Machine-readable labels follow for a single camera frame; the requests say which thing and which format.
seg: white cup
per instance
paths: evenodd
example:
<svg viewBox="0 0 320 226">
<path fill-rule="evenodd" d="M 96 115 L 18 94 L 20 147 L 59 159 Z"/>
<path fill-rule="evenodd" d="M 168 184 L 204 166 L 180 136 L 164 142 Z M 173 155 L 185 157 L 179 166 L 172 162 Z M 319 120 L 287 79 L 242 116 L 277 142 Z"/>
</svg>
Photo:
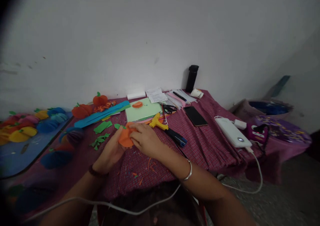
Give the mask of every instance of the white cup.
<svg viewBox="0 0 320 226">
<path fill-rule="evenodd" d="M 193 91 L 190 93 L 190 96 L 196 97 L 196 98 L 202 98 L 203 92 L 199 89 L 193 89 Z"/>
</svg>

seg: silver bangle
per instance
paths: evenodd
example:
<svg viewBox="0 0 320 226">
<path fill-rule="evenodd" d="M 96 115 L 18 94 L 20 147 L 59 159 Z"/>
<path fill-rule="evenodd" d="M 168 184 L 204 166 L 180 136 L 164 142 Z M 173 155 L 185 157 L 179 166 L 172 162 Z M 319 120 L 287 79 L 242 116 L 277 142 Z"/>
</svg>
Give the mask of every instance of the silver bangle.
<svg viewBox="0 0 320 226">
<path fill-rule="evenodd" d="M 192 174 L 192 164 L 191 164 L 191 161 L 189 159 L 187 159 L 188 162 L 190 163 L 190 172 L 189 172 L 189 175 L 183 180 L 183 181 L 187 181 L 189 179 L 189 177 L 191 176 Z"/>
</svg>

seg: pen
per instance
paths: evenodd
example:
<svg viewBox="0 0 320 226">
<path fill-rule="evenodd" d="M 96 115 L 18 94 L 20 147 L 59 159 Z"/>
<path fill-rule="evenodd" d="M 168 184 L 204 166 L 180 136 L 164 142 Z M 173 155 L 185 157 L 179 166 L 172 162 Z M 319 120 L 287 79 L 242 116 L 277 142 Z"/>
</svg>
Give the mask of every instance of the pen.
<svg viewBox="0 0 320 226">
<path fill-rule="evenodd" d="M 178 96 L 178 97 L 181 98 L 182 100 L 187 101 L 184 97 L 180 96 L 178 93 L 173 92 L 173 94 L 175 94 L 176 96 Z"/>
</svg>

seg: white wall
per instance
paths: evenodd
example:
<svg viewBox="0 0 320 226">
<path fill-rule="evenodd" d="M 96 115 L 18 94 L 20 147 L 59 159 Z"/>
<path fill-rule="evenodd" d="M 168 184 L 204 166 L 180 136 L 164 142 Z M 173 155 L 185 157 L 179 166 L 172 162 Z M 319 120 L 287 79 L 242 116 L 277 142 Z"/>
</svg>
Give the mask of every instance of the white wall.
<svg viewBox="0 0 320 226">
<path fill-rule="evenodd" d="M 261 97 L 320 26 L 320 1 L 17 0 L 10 15 L 0 117 L 72 108 L 97 91 L 181 88 L 191 64 L 200 66 L 195 86 L 224 107 Z"/>
<path fill-rule="evenodd" d="M 277 97 L 295 106 L 286 120 L 309 133 L 320 130 L 320 27 L 276 74 L 291 75 Z"/>
</svg>

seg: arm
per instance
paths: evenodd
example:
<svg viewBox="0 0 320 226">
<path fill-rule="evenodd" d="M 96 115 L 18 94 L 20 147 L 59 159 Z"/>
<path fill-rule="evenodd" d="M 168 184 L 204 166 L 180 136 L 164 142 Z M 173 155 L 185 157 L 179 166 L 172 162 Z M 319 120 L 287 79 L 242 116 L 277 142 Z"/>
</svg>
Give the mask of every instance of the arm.
<svg viewBox="0 0 320 226">
<path fill-rule="evenodd" d="M 100 174 L 107 174 L 113 165 L 122 157 L 126 148 L 122 147 L 118 143 L 119 136 L 121 134 L 122 127 L 117 130 L 114 136 L 105 145 L 105 148 L 92 165 L 93 170 Z M 85 175 L 70 189 L 70 191 L 61 199 L 64 201 L 68 198 L 81 197 L 84 199 L 92 200 L 97 194 L 104 179 L 98 178 L 86 172 Z M 60 207 L 49 212 L 42 219 L 40 226 L 58 225 L 67 226 L 74 225 L 79 220 L 89 205 L 81 203 L 79 201 L 71 201 L 63 204 Z"/>
<path fill-rule="evenodd" d="M 138 130 L 130 137 L 142 153 L 160 161 L 180 180 L 189 175 L 189 162 L 163 144 L 150 126 L 133 124 L 131 127 Z M 204 202 L 214 225 L 255 225 L 246 209 L 232 193 L 195 163 L 192 163 L 191 177 L 181 183 L 196 198 Z"/>
</svg>

